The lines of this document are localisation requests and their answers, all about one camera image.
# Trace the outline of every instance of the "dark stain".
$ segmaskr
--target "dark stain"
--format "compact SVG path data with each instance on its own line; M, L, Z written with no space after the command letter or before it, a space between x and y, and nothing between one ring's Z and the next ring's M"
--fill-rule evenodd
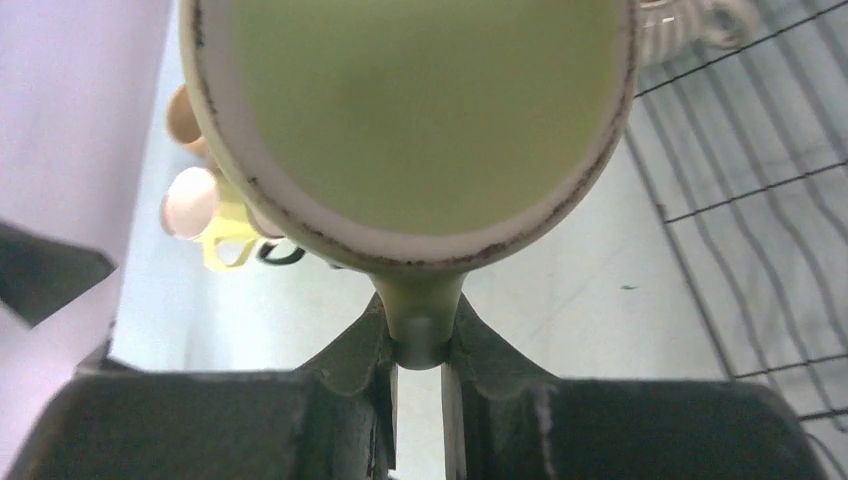
M203 9L200 7L200 0L194 2L191 31L194 35L195 48L200 49L204 47L206 45L206 39L203 37Z

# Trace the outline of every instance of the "mug rim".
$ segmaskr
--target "mug rim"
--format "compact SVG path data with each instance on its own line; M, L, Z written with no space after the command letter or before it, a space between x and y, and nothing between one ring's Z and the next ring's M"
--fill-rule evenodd
M288 237L372 271L462 271L504 258L547 233L582 200L608 163L630 112L640 58L639 4L618 5L614 83L587 153L531 207L483 229L453 235L404 234L356 223L318 204L273 162L256 129L245 127L250 116L232 65L231 22L207 28L228 18L228 2L181 0L180 50L195 114L222 172Z

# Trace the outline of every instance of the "mug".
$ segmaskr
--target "mug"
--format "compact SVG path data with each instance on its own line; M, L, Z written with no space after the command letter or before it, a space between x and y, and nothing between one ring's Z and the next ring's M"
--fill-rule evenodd
M642 64L669 59L696 40L722 49L750 42L759 22L750 0L639 0Z
M202 245L203 264L213 272L243 266L260 238L238 191L219 172L205 168L191 167L177 175L162 200L160 218L166 233ZM221 259L222 242L242 245L235 261Z
M366 273L399 364L439 365L466 274L553 228L631 107L638 4L181 0L192 105L286 237Z
M197 124L185 85L180 85L168 102L165 109L165 127L174 143L203 158L210 170L217 169L217 162L209 151L206 139L203 138L200 125Z

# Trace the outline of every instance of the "dish rack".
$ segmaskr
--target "dish rack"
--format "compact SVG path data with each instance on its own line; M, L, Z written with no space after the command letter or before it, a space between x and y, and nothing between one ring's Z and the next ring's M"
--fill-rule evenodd
M643 69L624 136L724 374L848 480L848 0L758 0L738 51Z

